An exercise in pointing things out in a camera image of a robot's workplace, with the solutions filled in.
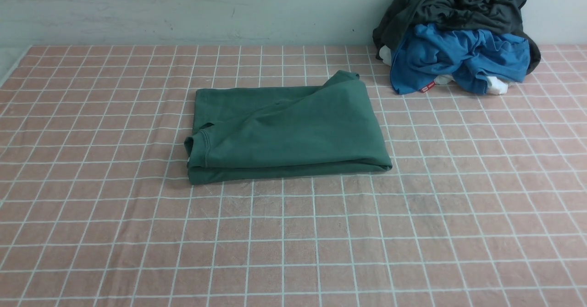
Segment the red tag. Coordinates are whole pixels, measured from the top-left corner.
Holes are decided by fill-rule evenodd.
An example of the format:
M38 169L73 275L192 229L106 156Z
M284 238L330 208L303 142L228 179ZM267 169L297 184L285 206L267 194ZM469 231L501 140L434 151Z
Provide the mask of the red tag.
M420 89L420 93L428 92L434 86L436 86L436 83L434 81L432 81L430 84L427 84L426 86L424 86L424 88Z

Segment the wall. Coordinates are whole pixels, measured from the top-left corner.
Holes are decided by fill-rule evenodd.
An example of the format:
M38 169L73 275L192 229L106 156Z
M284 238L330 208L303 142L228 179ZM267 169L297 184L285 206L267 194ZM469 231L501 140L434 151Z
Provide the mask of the wall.
M369 44L371 31L390 2L0 0L0 47ZM528 0L523 12L526 32L539 43L587 43L587 0Z

